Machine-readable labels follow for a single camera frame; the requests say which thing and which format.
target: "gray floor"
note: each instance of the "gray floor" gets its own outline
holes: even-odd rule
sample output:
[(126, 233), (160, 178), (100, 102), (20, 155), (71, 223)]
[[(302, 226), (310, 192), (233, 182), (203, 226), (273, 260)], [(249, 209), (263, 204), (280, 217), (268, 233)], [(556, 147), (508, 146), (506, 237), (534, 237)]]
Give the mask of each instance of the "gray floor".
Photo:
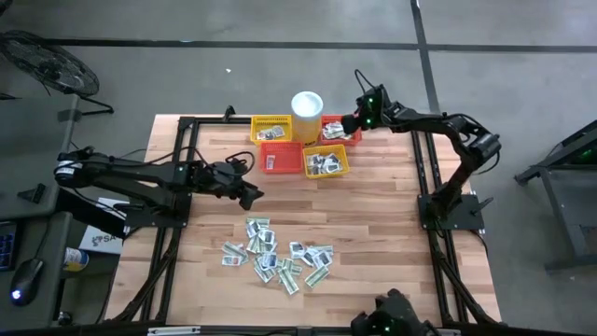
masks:
[[(597, 44), (591, 0), (421, 0), (421, 8), (429, 43)], [(20, 0), (0, 28), (56, 38), (417, 41), (408, 0)], [(355, 68), (403, 104), (429, 109), (418, 51), (68, 49), (100, 78), (96, 98), (117, 110), (84, 119), (76, 129), (80, 146), (105, 153), (144, 147), (158, 113), (222, 113), (234, 105), (242, 114), (282, 114), (303, 90), (319, 92), (326, 113), (348, 113), (359, 94)], [(502, 135), (502, 161), (472, 184), (479, 195), (495, 198), (483, 215), (504, 321), (597, 332), (597, 274), (543, 271), (545, 262), (567, 257), (569, 246), (538, 181), (522, 188), (512, 179), (595, 119), (597, 54), (431, 52), (430, 58), (442, 110), (469, 114)], [(6, 62), (0, 74), (0, 91), (45, 95)], [(107, 280), (94, 281), (78, 284), (69, 303), (79, 323), (92, 322), (101, 305), (96, 288)]]

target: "red basket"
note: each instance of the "red basket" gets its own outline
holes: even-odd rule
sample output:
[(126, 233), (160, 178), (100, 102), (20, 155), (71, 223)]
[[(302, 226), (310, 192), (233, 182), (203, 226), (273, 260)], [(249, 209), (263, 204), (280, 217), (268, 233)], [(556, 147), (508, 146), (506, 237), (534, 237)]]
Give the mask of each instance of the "red basket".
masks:
[[(322, 116), (321, 117), (321, 128), (323, 129), (328, 123), (341, 121), (342, 116)], [(319, 142), (322, 145), (346, 145), (346, 146), (354, 146), (356, 145), (361, 139), (363, 138), (363, 134), (361, 134), (361, 130), (357, 130), (353, 133), (353, 138), (350, 140), (344, 139), (333, 139), (333, 140), (326, 140), (324, 138), (324, 132), (321, 131), (319, 133)]]
[[(275, 155), (273, 169), (267, 169), (268, 155)], [(259, 154), (261, 170), (267, 174), (302, 173), (302, 144), (299, 142), (262, 142)]]

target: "wooden tabletop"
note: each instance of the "wooden tabletop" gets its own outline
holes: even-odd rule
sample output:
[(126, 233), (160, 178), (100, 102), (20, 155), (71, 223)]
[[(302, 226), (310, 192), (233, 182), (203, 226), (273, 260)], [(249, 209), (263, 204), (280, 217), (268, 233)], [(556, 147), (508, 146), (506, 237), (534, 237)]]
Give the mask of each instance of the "wooden tabletop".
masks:
[[(179, 117), (156, 116), (147, 160), (173, 150)], [(435, 139), (442, 177), (447, 179), (459, 160), (445, 137)], [(198, 148), (208, 161), (242, 150), (258, 155), (249, 141), (248, 125), (202, 125)], [(363, 141), (346, 151), (351, 172), (338, 178), (265, 175), (256, 165), (245, 179), (265, 196), (251, 211), (228, 199), (194, 195), (180, 242), (168, 323), (348, 327), (358, 313), (374, 309), (376, 296), (395, 287), (407, 294), (422, 321), (439, 325), (429, 245), (419, 227), (419, 183), (410, 134), (364, 132)], [(428, 185), (433, 190), (431, 179)], [(290, 297), (277, 279), (264, 284), (252, 263), (221, 266), (220, 248), (226, 241), (247, 244), (244, 222), (250, 216), (271, 218), (280, 256), (288, 255), (290, 241), (334, 245), (329, 277), (309, 289), (304, 278), (312, 269), (305, 268), (297, 280), (300, 291)], [(141, 229), (124, 243), (106, 318), (120, 313), (146, 280), (155, 235), (155, 229)], [(499, 320), (479, 238), (455, 231), (453, 239), (464, 283), (485, 311)], [(446, 283), (456, 316), (447, 278)], [(159, 306), (161, 282), (158, 288), (152, 315)]]

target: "plastic basket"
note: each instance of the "plastic basket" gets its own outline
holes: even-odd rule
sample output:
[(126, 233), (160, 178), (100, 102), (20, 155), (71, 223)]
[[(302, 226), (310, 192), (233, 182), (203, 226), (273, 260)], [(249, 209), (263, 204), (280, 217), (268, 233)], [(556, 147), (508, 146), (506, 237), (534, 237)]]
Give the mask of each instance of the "plastic basket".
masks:
[[(342, 164), (342, 170), (340, 172), (331, 173), (331, 174), (311, 175), (309, 173), (309, 167), (307, 166), (307, 156), (313, 155), (313, 154), (329, 155), (331, 153), (336, 154), (336, 157), (338, 158), (338, 160), (340, 160), (340, 163)], [(324, 178), (324, 177), (334, 177), (334, 176), (346, 175), (350, 171), (350, 167), (348, 166), (348, 158), (346, 157), (346, 149), (344, 148), (344, 145), (331, 145), (331, 146), (303, 148), (302, 158), (303, 158), (303, 165), (305, 166), (305, 174), (309, 178)]]
[[(257, 133), (269, 129), (275, 125), (280, 125), (284, 129), (284, 136), (275, 140), (257, 140)], [(253, 116), (251, 117), (251, 141), (255, 145), (263, 142), (284, 142), (292, 141), (292, 116)]]
[[(298, 142), (270, 142), (261, 144), (259, 165), (267, 174), (300, 173), (302, 171), (302, 144)], [(273, 169), (268, 169), (268, 155), (275, 155)]]
[(319, 142), (322, 145), (346, 145), (346, 146), (354, 146), (356, 145), (359, 141), (361, 141), (361, 139), (363, 138), (363, 134), (361, 133), (361, 129), (356, 130), (356, 132), (353, 133), (353, 138), (350, 140), (344, 140), (344, 139), (333, 139), (333, 140), (326, 140), (324, 138), (324, 127), (330, 123), (330, 122), (335, 122), (335, 121), (341, 121), (342, 120), (342, 116), (323, 116), (321, 117), (321, 128), (322, 131), (319, 133)]

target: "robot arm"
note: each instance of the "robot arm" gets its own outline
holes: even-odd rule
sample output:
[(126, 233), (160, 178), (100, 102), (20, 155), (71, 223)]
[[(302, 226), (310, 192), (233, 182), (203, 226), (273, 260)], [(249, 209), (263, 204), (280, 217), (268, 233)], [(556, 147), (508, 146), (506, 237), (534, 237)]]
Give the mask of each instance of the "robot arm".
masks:
[(418, 113), (399, 102), (391, 102), (383, 85), (365, 91), (356, 99), (356, 104), (356, 112), (342, 118), (347, 134), (358, 129), (388, 127), (393, 133), (420, 131), (444, 134), (450, 139), (461, 164), (450, 180), (432, 194), (432, 202), (427, 209), (428, 215), (436, 219), (448, 216), (459, 204), (462, 186), (468, 178), (494, 155), (499, 155), (502, 147), (499, 135), (492, 134), (474, 119), (463, 114)]
[(128, 210), (147, 211), (161, 217), (176, 218), (179, 196), (190, 192), (239, 199), (240, 206), (249, 210), (263, 192), (243, 180), (250, 168), (247, 168), (246, 160), (236, 158), (240, 154), (245, 153), (228, 157), (224, 162), (199, 160), (155, 164), (108, 157), (93, 152), (92, 147), (85, 147), (61, 153), (54, 175), (62, 187), (108, 189), (141, 201), (128, 206)]

